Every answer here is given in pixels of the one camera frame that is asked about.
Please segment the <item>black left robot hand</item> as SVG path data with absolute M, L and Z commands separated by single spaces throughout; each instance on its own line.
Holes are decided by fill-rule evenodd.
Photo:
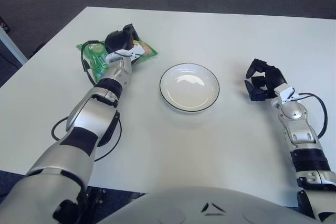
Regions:
M 104 44 L 108 53 L 121 49 L 130 50 L 133 48 L 133 41 L 140 38 L 132 24 L 125 25 L 122 30 L 111 32 L 105 39 Z

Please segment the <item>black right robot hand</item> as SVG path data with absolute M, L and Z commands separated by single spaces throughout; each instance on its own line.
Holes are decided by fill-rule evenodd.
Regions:
M 247 70 L 245 86 L 251 101 L 265 101 L 277 95 L 274 89 L 287 83 L 282 72 L 265 61 L 254 59 Z

